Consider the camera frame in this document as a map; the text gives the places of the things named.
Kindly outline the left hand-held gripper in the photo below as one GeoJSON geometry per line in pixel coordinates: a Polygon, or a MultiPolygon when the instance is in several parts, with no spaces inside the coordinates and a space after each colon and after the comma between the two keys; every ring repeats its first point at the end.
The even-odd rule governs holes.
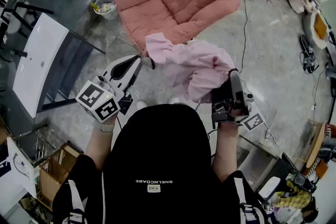
{"type": "Polygon", "coordinates": [[[87,81],[76,96],[84,110],[103,123],[117,113],[126,114],[133,99],[129,88],[134,84],[142,67],[139,55],[130,55],[113,61],[103,76],[87,81]]]}

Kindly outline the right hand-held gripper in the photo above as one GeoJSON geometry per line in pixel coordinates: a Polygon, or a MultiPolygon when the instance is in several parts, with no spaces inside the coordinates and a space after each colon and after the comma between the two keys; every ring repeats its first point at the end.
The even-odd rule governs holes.
{"type": "Polygon", "coordinates": [[[212,90],[212,127],[221,122],[230,122],[252,131],[264,124],[254,96],[243,92],[237,69],[228,73],[228,80],[212,90]]]}

